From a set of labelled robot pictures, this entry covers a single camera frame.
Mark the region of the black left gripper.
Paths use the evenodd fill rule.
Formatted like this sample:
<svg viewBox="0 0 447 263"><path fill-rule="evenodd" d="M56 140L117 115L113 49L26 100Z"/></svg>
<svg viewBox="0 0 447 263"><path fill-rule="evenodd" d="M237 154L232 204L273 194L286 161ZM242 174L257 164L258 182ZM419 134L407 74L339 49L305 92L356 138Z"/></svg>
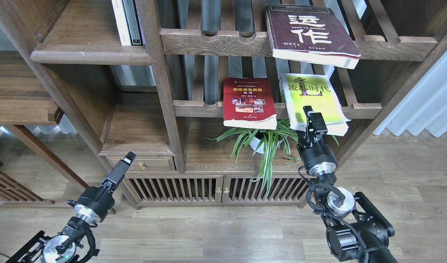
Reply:
<svg viewBox="0 0 447 263"><path fill-rule="evenodd" d="M118 188L136 156L135 153L128 152L125 158L108 173L101 187L88 187L77 201L67 201L76 210L76 217L86 223L103 222L115 204L112 194Z"/></svg>

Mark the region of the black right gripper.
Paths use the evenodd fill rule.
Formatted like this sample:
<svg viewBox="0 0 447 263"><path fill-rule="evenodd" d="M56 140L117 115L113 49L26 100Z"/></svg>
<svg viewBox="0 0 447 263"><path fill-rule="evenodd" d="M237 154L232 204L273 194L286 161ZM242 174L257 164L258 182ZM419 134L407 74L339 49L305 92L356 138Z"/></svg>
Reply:
<svg viewBox="0 0 447 263"><path fill-rule="evenodd" d="M304 106L307 119L306 132L298 131L298 145L300 157L306 172L310 176L319 177L332 174L337 168L337 160L332 149L323 141L327 134L327 127L320 112L313 111L311 106Z"/></svg>

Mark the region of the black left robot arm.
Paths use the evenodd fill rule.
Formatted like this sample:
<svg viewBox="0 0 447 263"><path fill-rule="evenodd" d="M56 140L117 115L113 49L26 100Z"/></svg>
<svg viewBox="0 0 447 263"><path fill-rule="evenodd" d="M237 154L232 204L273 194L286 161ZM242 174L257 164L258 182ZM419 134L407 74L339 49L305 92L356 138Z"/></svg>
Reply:
<svg viewBox="0 0 447 263"><path fill-rule="evenodd" d="M33 263L33 257L37 253L40 253L42 263L86 263L97 256L99 249L96 248L91 228L96 228L99 222L103 222L113 208L113 192L135 158L136 154L129 152L108 173L99 187L88 187L77 201L68 200L67 203L77 214L70 218L58 235L49 237L44 235L44 231L39 231L7 262Z"/></svg>

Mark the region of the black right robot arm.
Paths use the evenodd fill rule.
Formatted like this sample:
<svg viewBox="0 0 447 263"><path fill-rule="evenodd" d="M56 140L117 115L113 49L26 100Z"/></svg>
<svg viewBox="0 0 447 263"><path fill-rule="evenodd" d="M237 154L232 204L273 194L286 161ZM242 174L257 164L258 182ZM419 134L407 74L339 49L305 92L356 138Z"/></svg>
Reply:
<svg viewBox="0 0 447 263"><path fill-rule="evenodd" d="M308 175L307 204L319 214L326 226L327 244L337 260L359 263L395 263L389 251L393 226L361 192L352 194L335 187L337 160L324 143L327 133L323 116L303 107L307 118L305 131L297 130L298 152Z"/></svg>

